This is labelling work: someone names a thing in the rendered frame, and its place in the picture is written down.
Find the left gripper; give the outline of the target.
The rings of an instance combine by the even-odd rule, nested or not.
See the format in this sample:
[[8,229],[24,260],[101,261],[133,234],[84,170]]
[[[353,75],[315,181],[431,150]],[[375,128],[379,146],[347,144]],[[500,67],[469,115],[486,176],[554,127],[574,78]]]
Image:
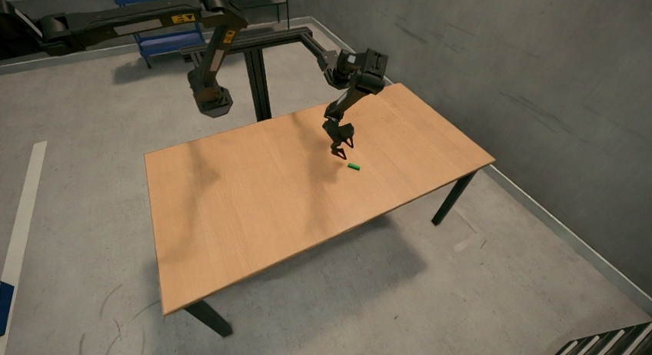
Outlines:
[[[338,146],[341,146],[341,143],[344,142],[344,143],[347,144],[350,148],[354,148],[353,138],[352,138],[352,137],[350,138],[350,137],[344,136],[343,139],[342,139],[340,142],[336,143],[336,142],[333,140],[333,138],[332,138],[331,136],[329,136],[329,137],[330,137],[331,140],[333,141],[333,143],[332,143],[331,146],[330,146],[331,149],[332,149],[331,153],[332,153],[333,155],[336,155],[336,156],[338,156],[338,157],[344,159],[344,160],[347,160],[346,155],[345,155],[345,153],[344,153],[344,149],[343,149],[343,148],[337,148],[337,147],[338,147]],[[350,144],[348,143],[348,141],[347,141],[347,139],[349,139],[349,138],[350,138],[350,141],[351,141],[351,145],[350,145]],[[343,157],[342,157],[341,155],[339,155],[338,152],[339,152],[339,153],[342,153]]]

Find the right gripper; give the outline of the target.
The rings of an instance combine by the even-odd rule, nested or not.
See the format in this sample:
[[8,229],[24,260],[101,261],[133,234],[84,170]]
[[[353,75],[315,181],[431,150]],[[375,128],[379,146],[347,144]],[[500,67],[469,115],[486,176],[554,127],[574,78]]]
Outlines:
[[[3,42],[3,40],[1,40],[1,39],[0,39],[0,43],[2,44],[2,46],[3,46],[4,48],[7,47],[7,46],[5,45],[5,43]],[[2,61],[2,60],[6,60],[6,59],[10,59],[10,58],[17,58],[17,57],[18,57],[18,56],[16,56],[16,55],[15,55],[12,51],[10,51],[10,50],[6,50],[6,51],[7,51],[9,54],[11,54],[11,56],[7,56],[7,57],[0,58],[0,61]]]

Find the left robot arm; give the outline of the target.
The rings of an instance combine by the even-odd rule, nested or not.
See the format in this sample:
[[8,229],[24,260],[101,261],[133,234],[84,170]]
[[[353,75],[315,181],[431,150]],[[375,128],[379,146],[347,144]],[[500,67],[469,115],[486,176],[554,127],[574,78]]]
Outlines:
[[364,96],[377,95],[384,89],[385,80],[383,78],[387,62],[388,55],[371,48],[368,48],[366,52],[354,54],[342,49],[336,66],[328,67],[327,71],[333,83],[350,80],[350,88],[337,101],[331,102],[324,113],[324,118],[328,120],[324,121],[322,128],[336,143],[340,142],[344,136],[350,138],[354,136],[354,127],[351,123],[339,126],[344,112]]

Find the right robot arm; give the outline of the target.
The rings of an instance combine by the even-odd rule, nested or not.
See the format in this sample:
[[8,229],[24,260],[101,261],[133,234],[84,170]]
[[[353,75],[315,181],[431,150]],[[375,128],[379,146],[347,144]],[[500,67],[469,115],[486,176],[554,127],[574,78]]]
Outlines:
[[[202,10],[199,2],[203,2]],[[64,12],[31,19],[6,0],[0,0],[0,58],[46,52],[64,56],[86,51],[103,41],[187,23],[216,27],[200,65],[188,74],[193,97],[203,111],[229,105],[215,77],[236,35],[248,27],[235,0],[159,0],[100,12]],[[220,26],[219,26],[220,25]],[[12,40],[13,39],[13,40]],[[226,101],[227,100],[227,101]]]

